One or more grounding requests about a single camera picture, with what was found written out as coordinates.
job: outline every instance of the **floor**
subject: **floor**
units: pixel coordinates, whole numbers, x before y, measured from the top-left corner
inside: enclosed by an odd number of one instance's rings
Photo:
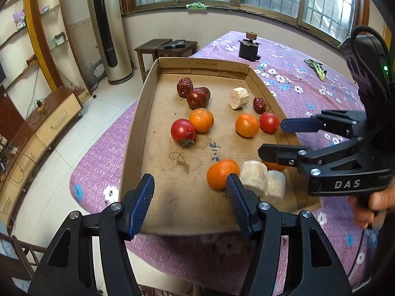
[[[89,148],[138,99],[142,86],[139,69],[123,84],[111,86],[106,78],[100,82],[94,92],[96,99],[91,97],[84,103],[83,117],[56,145],[24,197],[13,229],[19,240],[46,247],[71,211],[87,214],[70,194],[71,174]],[[96,237],[93,249],[96,285],[106,295]],[[186,293],[191,287],[188,282],[154,269],[131,252],[129,258],[139,284],[177,293]]]

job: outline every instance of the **floral bedspread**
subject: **floral bedspread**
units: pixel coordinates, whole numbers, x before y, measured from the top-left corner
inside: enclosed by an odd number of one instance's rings
[[[238,57],[238,40],[244,33],[231,31],[208,44],[193,57],[248,63],[276,97],[287,117],[308,117],[323,109],[362,110],[357,86],[333,69],[321,82],[305,64],[309,56],[273,41],[258,38],[261,60],[251,63]],[[100,137],[82,158],[70,180],[70,191],[90,213],[102,211],[117,201],[122,164],[130,125],[137,103]],[[313,149],[338,144],[343,139],[327,132],[302,133],[299,141]],[[313,214],[327,234],[345,271],[356,266],[350,283],[358,285],[368,274],[375,254],[377,234],[367,230],[357,254],[361,230],[353,225],[345,197],[321,199],[322,208]],[[238,294],[252,256],[252,246],[241,233],[170,237],[137,235],[127,242],[129,250],[158,270],[193,284]],[[288,257],[288,240],[282,238],[280,262],[274,294],[282,292]]]

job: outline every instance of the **blue gripper pad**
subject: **blue gripper pad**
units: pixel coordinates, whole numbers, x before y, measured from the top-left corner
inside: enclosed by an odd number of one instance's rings
[[[284,119],[281,130],[284,132],[317,132],[323,129],[323,122],[315,117]]]
[[[150,174],[145,174],[134,190],[134,207],[130,213],[129,235],[135,236],[140,232],[149,204],[154,195],[154,190],[154,177]]]
[[[230,174],[226,179],[226,192],[230,197],[240,231],[250,236],[253,232],[251,215],[252,213],[256,215],[256,204],[259,203],[259,198],[252,191],[244,188],[236,174]]]

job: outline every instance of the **human hand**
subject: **human hand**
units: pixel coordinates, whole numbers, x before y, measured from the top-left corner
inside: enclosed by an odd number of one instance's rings
[[[366,229],[369,224],[375,227],[376,222],[380,222],[385,214],[375,217],[373,211],[381,211],[395,208],[395,185],[389,186],[383,191],[373,193],[369,197],[369,208],[362,207],[357,196],[349,196],[348,202],[354,213],[355,224],[361,229]]]

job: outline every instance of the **cardboard tray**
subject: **cardboard tray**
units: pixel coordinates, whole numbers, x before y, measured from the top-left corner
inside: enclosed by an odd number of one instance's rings
[[[176,88],[177,82],[186,76],[191,78],[195,88],[210,89],[207,109],[214,115],[214,126],[207,134],[198,134],[196,145],[191,148],[180,147],[170,136],[173,121],[188,119],[192,112]],[[250,102],[234,111],[228,105],[228,97],[237,87],[248,89]],[[259,160],[257,150],[262,143],[299,145],[295,134],[281,130],[275,134],[259,130],[252,139],[236,133],[235,121],[240,114],[251,113],[259,118],[252,107],[256,96],[264,98],[267,111],[273,112],[280,121],[286,118],[268,88],[246,64],[190,58],[155,61],[136,108],[120,185],[122,199],[137,186],[143,174],[150,173],[155,178],[155,194],[143,233],[201,235],[238,230],[229,198],[207,184],[206,172],[215,163],[213,158],[232,159],[241,164],[246,160]],[[176,160],[179,153],[181,163]],[[286,193],[284,199],[275,204],[279,210],[297,213],[320,206],[319,198],[307,195],[307,179],[296,168],[287,168],[283,173]]]

